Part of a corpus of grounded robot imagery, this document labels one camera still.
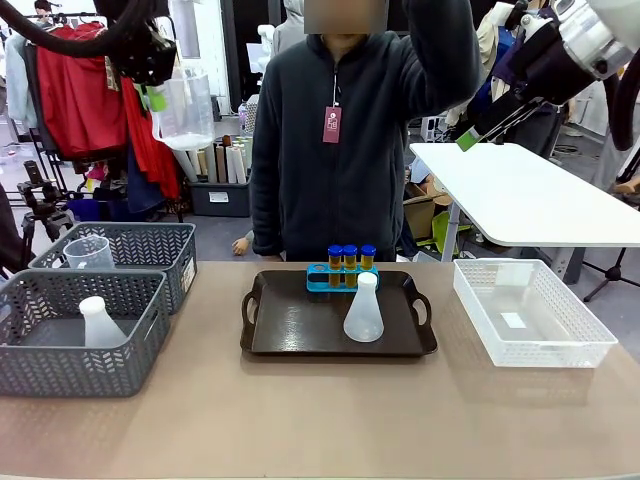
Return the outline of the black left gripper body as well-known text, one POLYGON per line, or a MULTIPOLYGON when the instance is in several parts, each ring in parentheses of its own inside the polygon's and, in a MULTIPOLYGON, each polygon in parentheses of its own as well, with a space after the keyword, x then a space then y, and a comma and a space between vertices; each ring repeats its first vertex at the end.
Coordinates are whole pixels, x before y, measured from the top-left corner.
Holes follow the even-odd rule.
POLYGON ((148 86, 159 86, 172 77, 176 55, 176 43, 153 22, 135 27, 107 54, 121 76, 148 86))

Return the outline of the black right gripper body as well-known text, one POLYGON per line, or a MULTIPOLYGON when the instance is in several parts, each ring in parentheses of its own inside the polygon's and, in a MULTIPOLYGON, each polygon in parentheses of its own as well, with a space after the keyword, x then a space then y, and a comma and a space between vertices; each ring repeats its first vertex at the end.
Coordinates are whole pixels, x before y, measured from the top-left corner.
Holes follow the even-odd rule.
POLYGON ((500 27, 516 37, 492 70, 494 108, 560 106, 597 80, 569 52, 559 20, 506 20, 500 27))

